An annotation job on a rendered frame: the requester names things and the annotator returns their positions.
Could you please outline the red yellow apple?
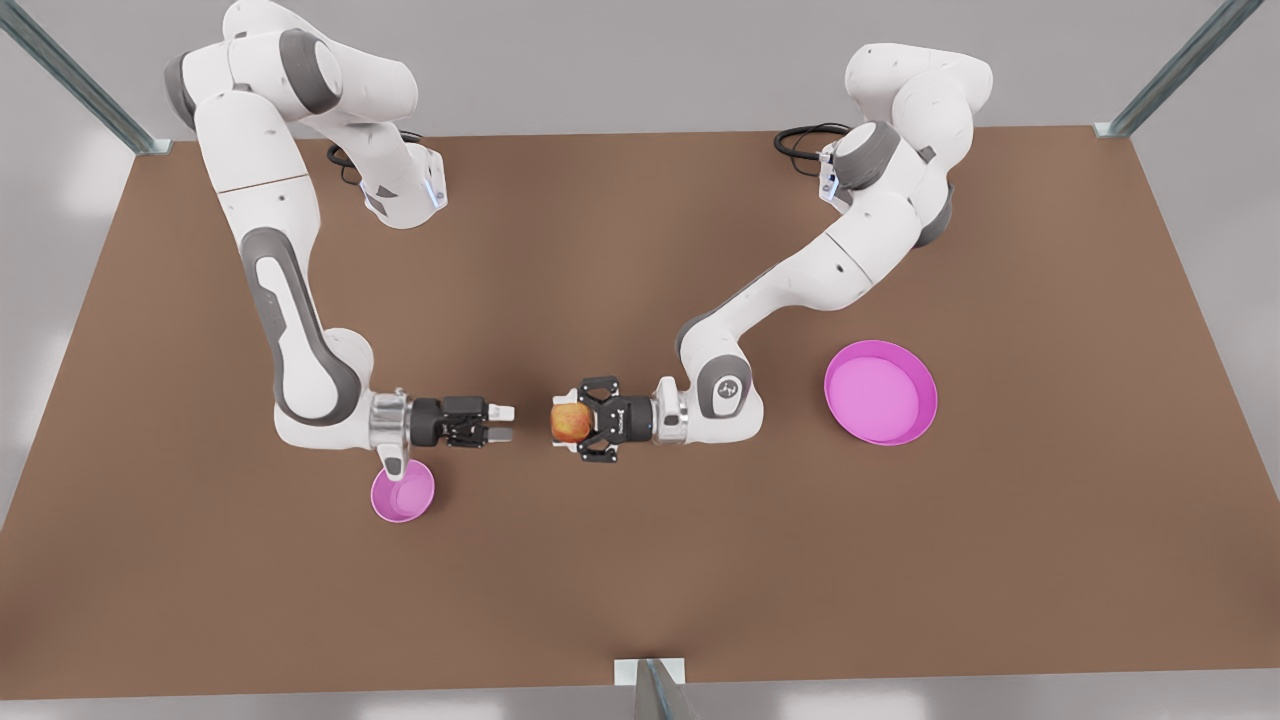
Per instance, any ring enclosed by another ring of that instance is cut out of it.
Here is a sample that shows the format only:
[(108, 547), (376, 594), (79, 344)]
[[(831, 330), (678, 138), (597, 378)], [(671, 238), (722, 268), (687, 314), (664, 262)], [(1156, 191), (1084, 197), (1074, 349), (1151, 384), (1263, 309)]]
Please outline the red yellow apple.
[(553, 404), (550, 409), (550, 433), (557, 443), (577, 445), (594, 432), (594, 413), (579, 401)]

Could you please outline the pink small bowl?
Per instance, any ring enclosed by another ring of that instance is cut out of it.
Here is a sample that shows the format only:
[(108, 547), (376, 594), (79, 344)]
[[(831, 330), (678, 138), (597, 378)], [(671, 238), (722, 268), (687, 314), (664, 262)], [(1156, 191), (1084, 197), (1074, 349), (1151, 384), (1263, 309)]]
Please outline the pink small bowl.
[(374, 512), (390, 523), (407, 523), (420, 518), (433, 503), (436, 483), (430, 469), (419, 460), (408, 460), (399, 480), (392, 480), (381, 469), (370, 489)]

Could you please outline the pink round plate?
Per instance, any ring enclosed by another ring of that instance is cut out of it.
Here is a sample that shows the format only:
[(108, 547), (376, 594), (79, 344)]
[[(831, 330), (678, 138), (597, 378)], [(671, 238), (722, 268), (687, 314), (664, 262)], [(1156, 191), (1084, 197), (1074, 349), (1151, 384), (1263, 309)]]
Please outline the pink round plate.
[(878, 446), (922, 438), (940, 406), (931, 369), (910, 350), (883, 340), (841, 348), (826, 368), (823, 389), (836, 423)]

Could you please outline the silver frame post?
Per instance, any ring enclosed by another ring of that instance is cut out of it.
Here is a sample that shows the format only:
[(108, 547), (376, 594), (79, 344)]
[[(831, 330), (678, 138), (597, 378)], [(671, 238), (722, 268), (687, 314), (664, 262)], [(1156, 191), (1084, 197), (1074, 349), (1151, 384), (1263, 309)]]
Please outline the silver frame post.
[(134, 155), (172, 151), (169, 138), (152, 137), (17, 0), (0, 0), (0, 29)]
[(1094, 136), (1130, 138), (1266, 1), (1222, 0), (1114, 119), (1092, 126)]
[(684, 692), (685, 659), (616, 659), (616, 685), (632, 685), (634, 720), (699, 720)]

